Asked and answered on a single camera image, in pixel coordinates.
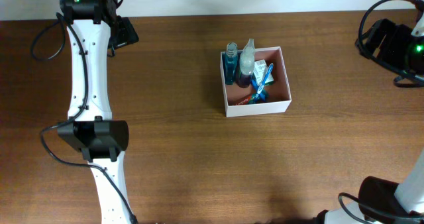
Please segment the blue mouthwash bottle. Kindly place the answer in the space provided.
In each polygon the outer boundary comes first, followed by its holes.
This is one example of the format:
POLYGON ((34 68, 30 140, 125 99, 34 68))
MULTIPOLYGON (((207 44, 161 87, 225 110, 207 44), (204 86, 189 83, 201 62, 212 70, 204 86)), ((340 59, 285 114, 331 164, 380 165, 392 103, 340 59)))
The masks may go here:
POLYGON ((227 45, 225 52, 225 83, 232 85, 235 81, 235 72, 238 65, 238 46, 235 42, 227 45))

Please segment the red green toothpaste tube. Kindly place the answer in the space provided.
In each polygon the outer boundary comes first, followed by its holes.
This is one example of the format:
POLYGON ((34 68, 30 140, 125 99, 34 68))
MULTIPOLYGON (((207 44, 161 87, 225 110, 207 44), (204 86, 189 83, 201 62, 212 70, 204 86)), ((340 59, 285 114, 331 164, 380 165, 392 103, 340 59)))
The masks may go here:
POLYGON ((235 105, 251 105, 255 104, 259 100, 261 100, 260 95, 255 93, 242 98, 240 101, 237 101, 235 105))

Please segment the blue disposable razor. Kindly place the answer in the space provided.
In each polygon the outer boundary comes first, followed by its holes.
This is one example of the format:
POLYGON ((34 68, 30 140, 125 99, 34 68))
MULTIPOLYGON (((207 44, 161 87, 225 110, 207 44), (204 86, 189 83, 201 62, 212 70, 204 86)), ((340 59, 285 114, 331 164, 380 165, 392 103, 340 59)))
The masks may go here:
POLYGON ((257 103, 259 101, 263 101, 263 102, 267 101, 267 98, 268 98, 267 91, 265 89, 263 89, 261 91, 261 93, 258 93, 259 85, 256 83, 255 79, 251 80, 251 84, 252 84, 253 88, 255 89, 255 92, 252 95, 253 98, 254 98, 254 102, 257 103))

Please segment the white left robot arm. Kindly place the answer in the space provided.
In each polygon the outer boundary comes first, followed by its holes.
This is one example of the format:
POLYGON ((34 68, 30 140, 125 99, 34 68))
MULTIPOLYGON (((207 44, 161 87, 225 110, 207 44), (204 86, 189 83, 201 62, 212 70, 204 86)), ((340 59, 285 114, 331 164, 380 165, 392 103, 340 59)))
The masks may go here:
POLYGON ((137 223, 124 174, 129 145, 126 121, 113 119, 107 90, 107 58, 138 41, 131 22, 117 15, 123 0, 60 0, 72 54, 72 98, 58 136, 81 153, 91 170, 102 223, 137 223))

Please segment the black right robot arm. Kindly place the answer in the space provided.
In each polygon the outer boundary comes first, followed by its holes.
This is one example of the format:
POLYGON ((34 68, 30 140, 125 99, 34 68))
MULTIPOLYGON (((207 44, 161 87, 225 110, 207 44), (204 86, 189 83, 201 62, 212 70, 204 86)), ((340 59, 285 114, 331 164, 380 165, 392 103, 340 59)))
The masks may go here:
MULTIPOLYGON (((361 19, 355 42, 360 54, 396 74, 399 88, 423 87, 423 1, 380 0, 361 19), (415 26, 397 25, 388 19, 376 21, 364 30, 370 13, 390 1, 407 1, 418 11, 415 26)), ((358 196, 341 192, 339 209, 324 210, 312 223, 422 223, 423 157, 402 183, 369 176, 358 196)))

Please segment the green white soap box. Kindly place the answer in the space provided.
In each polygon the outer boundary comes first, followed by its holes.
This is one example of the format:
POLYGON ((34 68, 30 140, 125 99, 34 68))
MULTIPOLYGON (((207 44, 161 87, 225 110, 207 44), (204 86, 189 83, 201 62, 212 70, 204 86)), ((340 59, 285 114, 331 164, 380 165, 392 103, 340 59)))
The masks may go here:
MULTIPOLYGON (((261 83, 267 69, 268 65, 265 60, 255 61, 253 75, 258 85, 261 83)), ((265 86, 272 85, 274 82, 274 77, 272 76, 272 74, 270 74, 268 79, 266 80, 265 86)))

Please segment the clear purple spray bottle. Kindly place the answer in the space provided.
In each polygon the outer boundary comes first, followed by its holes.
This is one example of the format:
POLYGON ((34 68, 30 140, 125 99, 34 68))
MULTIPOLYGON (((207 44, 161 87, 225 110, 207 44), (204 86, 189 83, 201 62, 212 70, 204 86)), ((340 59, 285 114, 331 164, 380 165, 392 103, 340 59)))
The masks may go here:
POLYGON ((247 88, 250 85, 255 63, 254 39, 250 38, 244 47, 239 60, 239 69, 237 83, 241 88, 247 88))

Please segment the blue white toothbrush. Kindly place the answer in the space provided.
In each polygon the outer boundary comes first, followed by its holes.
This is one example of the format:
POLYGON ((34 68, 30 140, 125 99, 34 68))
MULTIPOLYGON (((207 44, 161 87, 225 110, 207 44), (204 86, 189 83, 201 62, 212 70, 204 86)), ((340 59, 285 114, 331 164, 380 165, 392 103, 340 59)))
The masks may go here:
POLYGON ((268 79, 269 75, 272 73, 272 70, 274 68, 274 64, 271 63, 261 81, 261 83, 258 85, 258 89, 256 90, 256 98, 258 99, 260 97, 260 94, 262 93, 266 80, 268 79))

